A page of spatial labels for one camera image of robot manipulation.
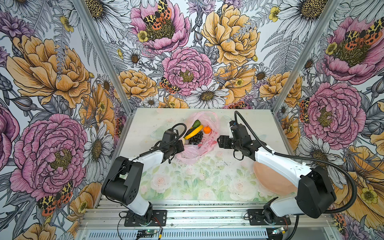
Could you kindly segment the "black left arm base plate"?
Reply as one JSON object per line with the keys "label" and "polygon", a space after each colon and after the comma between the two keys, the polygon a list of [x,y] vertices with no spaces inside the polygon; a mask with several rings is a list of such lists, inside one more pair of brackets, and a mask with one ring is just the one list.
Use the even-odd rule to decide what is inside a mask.
{"label": "black left arm base plate", "polygon": [[167,210],[151,210],[144,216],[134,213],[127,213],[125,227],[165,227],[167,223]]}

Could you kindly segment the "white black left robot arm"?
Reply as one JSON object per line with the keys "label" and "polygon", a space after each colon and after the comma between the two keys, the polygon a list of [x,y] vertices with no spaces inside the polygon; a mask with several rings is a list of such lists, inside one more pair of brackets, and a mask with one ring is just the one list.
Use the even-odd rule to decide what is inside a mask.
{"label": "white black left robot arm", "polygon": [[171,162],[176,154],[183,151],[184,145],[179,131],[166,130],[163,139],[151,150],[132,160],[122,156],[114,160],[102,185],[102,195],[138,216],[149,215],[151,203],[144,200],[139,193],[143,172],[165,162]]}

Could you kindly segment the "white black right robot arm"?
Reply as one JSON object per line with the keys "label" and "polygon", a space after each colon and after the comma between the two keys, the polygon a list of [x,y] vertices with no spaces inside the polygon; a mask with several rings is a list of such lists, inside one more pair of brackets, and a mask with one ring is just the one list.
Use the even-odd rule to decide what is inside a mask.
{"label": "white black right robot arm", "polygon": [[306,215],[316,219],[337,199],[331,180],[321,167],[311,168],[279,156],[263,141],[252,140],[242,124],[232,123],[230,132],[229,136],[218,137],[219,148],[240,152],[243,157],[271,169],[275,179],[268,179],[268,183],[273,187],[289,182],[297,188],[296,196],[276,198],[264,205],[264,215],[268,221],[286,215]]}

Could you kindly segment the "pink printed plastic bag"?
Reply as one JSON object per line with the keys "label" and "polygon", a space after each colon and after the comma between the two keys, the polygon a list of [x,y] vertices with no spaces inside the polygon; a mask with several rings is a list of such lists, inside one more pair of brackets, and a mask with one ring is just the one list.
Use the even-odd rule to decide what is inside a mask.
{"label": "pink printed plastic bag", "polygon": [[220,121],[215,113],[205,111],[190,115],[185,124],[184,151],[176,154],[176,158],[184,164],[193,165],[217,145]]}

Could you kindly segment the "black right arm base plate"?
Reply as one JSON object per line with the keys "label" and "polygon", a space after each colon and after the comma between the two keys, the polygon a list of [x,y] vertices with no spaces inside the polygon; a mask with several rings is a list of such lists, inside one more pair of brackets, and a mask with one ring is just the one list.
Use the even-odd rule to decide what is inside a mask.
{"label": "black right arm base plate", "polygon": [[292,224],[288,216],[277,217],[264,209],[248,209],[245,215],[251,226],[289,226]]}

